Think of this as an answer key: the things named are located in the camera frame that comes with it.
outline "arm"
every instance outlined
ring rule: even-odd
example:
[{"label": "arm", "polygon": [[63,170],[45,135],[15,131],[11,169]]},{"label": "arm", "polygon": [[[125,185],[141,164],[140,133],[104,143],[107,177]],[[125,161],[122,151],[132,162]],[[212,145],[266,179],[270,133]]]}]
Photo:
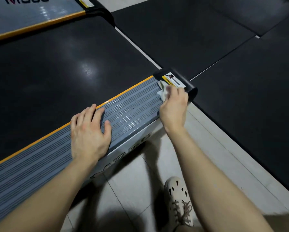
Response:
[{"label": "arm", "polygon": [[175,150],[197,216],[208,231],[273,232],[259,209],[209,158],[184,128],[188,94],[169,88],[161,121]]},{"label": "arm", "polygon": [[71,119],[73,161],[1,221],[0,231],[60,231],[83,181],[97,161],[105,155],[110,145],[109,121],[105,122],[104,134],[100,130],[104,108],[96,112],[95,110],[96,105],[93,104]]}]

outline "shoelace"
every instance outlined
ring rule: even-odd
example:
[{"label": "shoelace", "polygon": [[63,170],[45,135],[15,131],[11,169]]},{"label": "shoelace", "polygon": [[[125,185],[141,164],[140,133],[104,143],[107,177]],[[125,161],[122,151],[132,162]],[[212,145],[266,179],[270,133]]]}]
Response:
[{"label": "shoelace", "polygon": [[177,217],[176,222],[179,222],[181,225],[190,226],[191,220],[188,219],[190,216],[190,212],[192,211],[192,205],[189,205],[191,201],[184,202],[183,203],[183,215],[180,214],[180,208],[179,208],[179,201],[175,200],[172,204],[174,204],[174,210],[177,214],[175,216]]}]

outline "shoe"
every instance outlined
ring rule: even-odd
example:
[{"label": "shoe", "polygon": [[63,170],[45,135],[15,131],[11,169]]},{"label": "shoe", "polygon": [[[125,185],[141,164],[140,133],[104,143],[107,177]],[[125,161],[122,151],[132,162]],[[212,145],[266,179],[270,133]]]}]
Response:
[{"label": "shoe", "polygon": [[180,225],[193,226],[190,212],[193,210],[188,190],[179,177],[169,178],[164,186],[165,201],[169,211],[169,231]]}]

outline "warning sticker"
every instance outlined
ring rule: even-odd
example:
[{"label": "warning sticker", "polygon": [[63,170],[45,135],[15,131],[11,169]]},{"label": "warning sticker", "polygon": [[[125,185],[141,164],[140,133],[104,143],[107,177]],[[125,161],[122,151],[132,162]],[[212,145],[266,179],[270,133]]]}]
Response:
[{"label": "warning sticker", "polygon": [[170,85],[174,85],[178,88],[185,88],[185,84],[183,84],[177,77],[175,77],[171,72],[162,76],[162,78]]},{"label": "warning sticker", "polygon": [[94,7],[94,4],[90,2],[90,0],[79,0],[83,6],[86,8]]}]

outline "gray ribbed side rail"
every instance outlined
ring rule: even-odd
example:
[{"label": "gray ribbed side rail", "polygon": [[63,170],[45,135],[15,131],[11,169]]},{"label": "gray ribbed side rail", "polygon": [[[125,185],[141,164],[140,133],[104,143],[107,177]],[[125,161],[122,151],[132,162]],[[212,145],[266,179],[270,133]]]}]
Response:
[{"label": "gray ribbed side rail", "polygon": [[[112,125],[109,152],[158,118],[158,90],[151,78],[104,105],[103,123]],[[67,126],[0,164],[0,220],[70,163],[70,144]]]}]

